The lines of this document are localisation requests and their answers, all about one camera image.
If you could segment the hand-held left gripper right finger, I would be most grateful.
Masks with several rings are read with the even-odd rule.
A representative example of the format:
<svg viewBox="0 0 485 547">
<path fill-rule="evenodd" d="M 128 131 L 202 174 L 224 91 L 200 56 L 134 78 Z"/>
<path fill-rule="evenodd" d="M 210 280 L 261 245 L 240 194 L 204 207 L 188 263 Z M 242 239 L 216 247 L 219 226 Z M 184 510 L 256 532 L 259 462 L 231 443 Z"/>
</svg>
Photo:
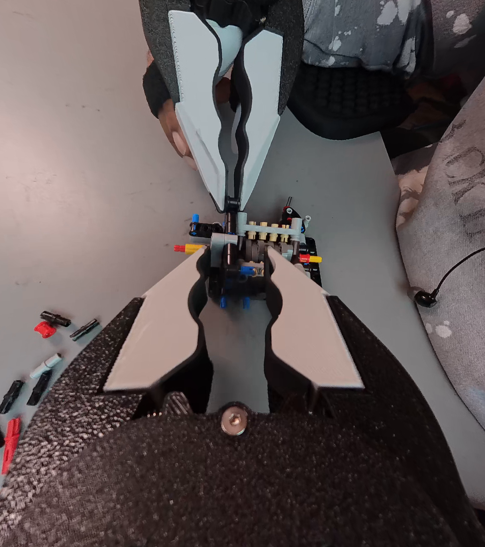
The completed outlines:
<svg viewBox="0 0 485 547">
<path fill-rule="evenodd" d="M 364 389 L 329 297 L 303 270 L 266 248 L 266 304 L 272 319 L 264 373 L 275 393 L 303 403 L 307 413 L 326 389 Z"/>
</svg>

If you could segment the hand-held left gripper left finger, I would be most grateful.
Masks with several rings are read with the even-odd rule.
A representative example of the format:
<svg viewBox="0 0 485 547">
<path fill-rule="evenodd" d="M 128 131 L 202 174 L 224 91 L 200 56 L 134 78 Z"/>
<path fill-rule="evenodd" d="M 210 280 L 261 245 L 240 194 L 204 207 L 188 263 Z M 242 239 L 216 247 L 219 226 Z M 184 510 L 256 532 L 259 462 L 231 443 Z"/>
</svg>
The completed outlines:
<svg viewBox="0 0 485 547">
<path fill-rule="evenodd" d="M 146 393 L 159 410 L 168 393 L 182 392 L 195 413 L 206 411 L 213 365 L 199 315 L 209 273 L 210 248 L 202 247 L 144 293 L 105 393 Z"/>
</svg>

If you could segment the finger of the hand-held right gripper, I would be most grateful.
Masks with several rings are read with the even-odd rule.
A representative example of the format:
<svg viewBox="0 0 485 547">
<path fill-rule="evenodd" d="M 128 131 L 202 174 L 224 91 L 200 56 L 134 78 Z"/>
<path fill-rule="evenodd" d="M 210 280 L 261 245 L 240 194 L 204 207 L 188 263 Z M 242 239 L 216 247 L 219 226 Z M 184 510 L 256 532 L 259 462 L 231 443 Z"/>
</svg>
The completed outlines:
<svg viewBox="0 0 485 547">
<path fill-rule="evenodd" d="M 238 94 L 232 137 L 237 149 L 234 197 L 243 211 L 260 175 L 279 125 L 283 38 L 258 30 L 245 38 L 235 58 L 232 80 Z"/>
<path fill-rule="evenodd" d="M 227 171 L 219 151 L 216 85 L 233 63 L 233 26 L 219 27 L 192 11 L 169 10 L 168 18 L 178 78 L 176 116 L 199 174 L 223 212 Z"/>
</svg>

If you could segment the toy brick engine model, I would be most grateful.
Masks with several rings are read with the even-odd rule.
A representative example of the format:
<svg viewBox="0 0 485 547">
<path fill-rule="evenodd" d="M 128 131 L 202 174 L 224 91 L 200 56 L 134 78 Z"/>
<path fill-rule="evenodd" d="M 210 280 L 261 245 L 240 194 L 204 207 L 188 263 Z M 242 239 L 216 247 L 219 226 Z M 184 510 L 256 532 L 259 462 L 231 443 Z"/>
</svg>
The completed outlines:
<svg viewBox="0 0 485 547">
<path fill-rule="evenodd" d="M 252 300 L 265 299 L 266 257 L 270 248 L 322 285 L 322 258 L 315 240 L 307 236 L 311 216 L 301 216 L 292 201 L 289 196 L 276 223 L 250 221 L 245 212 L 228 212 L 222 223 L 204 223 L 198 214 L 192 216 L 191 242 L 174 245 L 174 251 L 189 256 L 209 247 L 207 291 L 220 308 L 238 301 L 247 310 Z"/>
</svg>

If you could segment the person's right forearm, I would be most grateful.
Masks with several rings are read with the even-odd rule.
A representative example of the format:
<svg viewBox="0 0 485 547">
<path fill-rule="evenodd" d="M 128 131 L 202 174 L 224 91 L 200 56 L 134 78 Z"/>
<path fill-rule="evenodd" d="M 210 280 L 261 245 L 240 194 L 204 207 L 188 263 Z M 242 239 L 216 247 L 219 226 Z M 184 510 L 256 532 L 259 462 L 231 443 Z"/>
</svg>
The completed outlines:
<svg viewBox="0 0 485 547">
<path fill-rule="evenodd" d="M 303 1 L 301 60 L 409 77 L 472 30 L 485 1 Z"/>
</svg>

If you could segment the person's right hand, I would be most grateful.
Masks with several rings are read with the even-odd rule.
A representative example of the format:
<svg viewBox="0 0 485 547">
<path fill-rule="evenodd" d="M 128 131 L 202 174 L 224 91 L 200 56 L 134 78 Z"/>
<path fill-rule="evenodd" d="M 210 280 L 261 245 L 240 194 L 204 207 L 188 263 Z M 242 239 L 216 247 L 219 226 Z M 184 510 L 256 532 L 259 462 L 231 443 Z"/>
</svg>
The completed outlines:
<svg viewBox="0 0 485 547">
<path fill-rule="evenodd" d="M 193 159 L 182 128 L 178 122 L 175 106 L 172 99 L 164 102 L 158 112 L 158 120 L 171 146 L 184 162 L 194 171 L 197 171 L 197 164 Z"/>
</svg>

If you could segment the black office chair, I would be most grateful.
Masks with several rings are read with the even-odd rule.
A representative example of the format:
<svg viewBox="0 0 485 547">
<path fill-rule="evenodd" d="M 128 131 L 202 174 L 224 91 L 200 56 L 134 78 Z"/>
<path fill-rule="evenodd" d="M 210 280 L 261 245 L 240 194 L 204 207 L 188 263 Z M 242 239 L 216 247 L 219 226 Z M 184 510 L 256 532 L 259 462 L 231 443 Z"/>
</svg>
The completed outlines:
<svg viewBox="0 0 485 547">
<path fill-rule="evenodd" d="M 350 140 L 399 126 L 417 105 L 394 74 L 301 62 L 287 108 L 312 133 Z"/>
</svg>

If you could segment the scattered small brick pieces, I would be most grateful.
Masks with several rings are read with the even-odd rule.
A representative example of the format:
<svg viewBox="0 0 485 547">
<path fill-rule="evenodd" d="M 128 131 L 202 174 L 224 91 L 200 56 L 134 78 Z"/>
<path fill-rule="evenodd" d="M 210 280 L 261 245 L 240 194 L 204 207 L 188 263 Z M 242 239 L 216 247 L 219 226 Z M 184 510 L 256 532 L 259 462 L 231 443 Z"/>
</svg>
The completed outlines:
<svg viewBox="0 0 485 547">
<path fill-rule="evenodd" d="M 34 327 L 41 338 L 51 338 L 57 331 L 58 327 L 68 328 L 71 325 L 71 320 L 59 314 L 43 311 L 40 314 L 41 322 Z M 45 359 L 41 364 L 34 369 L 29 375 L 29 379 L 34 380 L 30 395 L 27 400 L 27 407 L 36 407 L 41 402 L 45 393 L 48 390 L 54 370 L 62 361 L 63 356 L 60 353 L 55 353 L 48 359 Z M 0 404 L 0 415 L 8 414 L 15 402 L 18 400 L 25 381 L 16 379 L 12 382 L 7 393 L 3 396 Z M 0 428 L 0 450 L 3 451 L 1 475 L 6 476 L 9 468 L 14 460 L 15 451 L 18 447 L 21 436 L 21 417 L 16 416 L 10 419 L 7 423 L 6 432 Z"/>
</svg>

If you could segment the person's grey printed sweatshirt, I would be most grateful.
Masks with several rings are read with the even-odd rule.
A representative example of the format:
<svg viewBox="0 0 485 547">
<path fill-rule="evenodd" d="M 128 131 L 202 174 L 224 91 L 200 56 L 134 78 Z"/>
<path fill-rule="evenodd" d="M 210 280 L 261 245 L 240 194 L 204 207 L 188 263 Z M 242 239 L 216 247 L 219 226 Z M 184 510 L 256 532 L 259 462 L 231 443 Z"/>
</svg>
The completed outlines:
<svg viewBox="0 0 485 547">
<path fill-rule="evenodd" d="M 485 431 L 485 76 L 430 155 L 400 157 L 396 230 L 417 306 L 458 396 Z"/>
</svg>

